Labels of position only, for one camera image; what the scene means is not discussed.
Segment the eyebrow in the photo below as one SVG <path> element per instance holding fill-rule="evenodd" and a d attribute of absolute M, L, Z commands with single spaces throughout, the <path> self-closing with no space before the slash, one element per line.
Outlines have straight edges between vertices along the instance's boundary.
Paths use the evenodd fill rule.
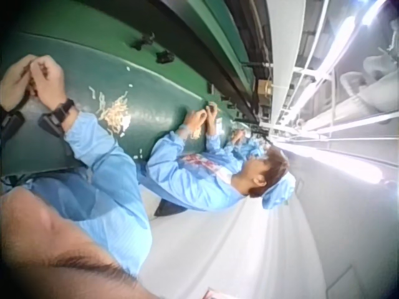
<path fill-rule="evenodd" d="M 129 282 L 134 286 L 137 284 L 137 278 L 127 273 L 122 267 L 112 264 L 101 264 L 94 262 L 89 257 L 73 256 L 56 260 L 52 264 L 55 268 L 69 268 L 101 275 L 104 278 L 117 280 L 119 282 Z"/>

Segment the dried noodle pile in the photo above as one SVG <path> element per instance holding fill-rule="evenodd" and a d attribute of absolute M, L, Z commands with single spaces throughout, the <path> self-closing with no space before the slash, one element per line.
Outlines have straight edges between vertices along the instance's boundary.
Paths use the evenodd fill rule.
<path fill-rule="evenodd" d="M 192 132 L 190 136 L 191 139 L 198 139 L 199 137 L 201 137 L 201 127 Z"/>
<path fill-rule="evenodd" d="M 108 132 L 119 134 L 123 129 L 123 118 L 128 116 L 127 107 L 127 92 L 119 97 L 116 101 L 112 103 L 110 108 L 105 107 L 105 96 L 100 92 L 100 108 L 97 110 L 96 114 L 100 113 L 99 120 L 105 120 L 110 129 Z"/>

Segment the ear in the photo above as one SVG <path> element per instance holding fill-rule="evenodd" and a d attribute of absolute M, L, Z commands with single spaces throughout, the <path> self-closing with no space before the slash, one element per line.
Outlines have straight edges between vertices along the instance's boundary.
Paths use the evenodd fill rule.
<path fill-rule="evenodd" d="M 266 184 L 267 184 L 267 182 L 266 182 L 265 179 L 264 179 L 264 176 L 261 175 L 261 174 L 258 174 L 258 175 L 253 179 L 253 181 L 254 181 L 254 184 L 255 184 L 257 187 L 264 187 L 264 186 L 266 186 Z"/>

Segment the hand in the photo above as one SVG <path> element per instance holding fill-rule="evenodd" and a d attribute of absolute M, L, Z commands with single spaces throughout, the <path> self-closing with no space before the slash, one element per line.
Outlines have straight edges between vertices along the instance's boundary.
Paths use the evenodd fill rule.
<path fill-rule="evenodd" d="M 214 125 L 216 116 L 218 115 L 218 106 L 215 102 L 210 102 L 209 106 L 206 106 L 207 122 L 209 125 Z"/>
<path fill-rule="evenodd" d="M 188 127 L 191 132 L 194 132 L 200 128 L 206 120 L 206 112 L 204 109 L 197 112 L 189 112 L 186 115 L 184 124 Z"/>
<path fill-rule="evenodd" d="M 244 130 L 236 130 L 233 133 L 233 137 L 231 138 L 232 144 L 235 145 L 236 143 L 241 142 L 241 140 L 244 138 L 244 136 L 245 136 Z"/>
<path fill-rule="evenodd" d="M 27 55 L 7 70 L 0 83 L 0 104 L 6 111 L 15 108 L 22 100 L 31 79 L 29 64 L 36 58 Z"/>
<path fill-rule="evenodd" d="M 40 101 L 51 111 L 67 101 L 64 71 L 51 56 L 43 56 L 31 63 L 32 78 Z"/>

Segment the blue hairnet cap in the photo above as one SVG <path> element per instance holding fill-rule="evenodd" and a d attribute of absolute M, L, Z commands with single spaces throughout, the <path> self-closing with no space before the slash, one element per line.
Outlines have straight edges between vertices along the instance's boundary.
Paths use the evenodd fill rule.
<path fill-rule="evenodd" d="M 262 197 L 262 206 L 264 209 L 270 210 L 273 207 L 287 201 L 294 193 L 295 177 L 291 173 L 286 173 L 280 181 L 272 188 L 268 189 Z"/>

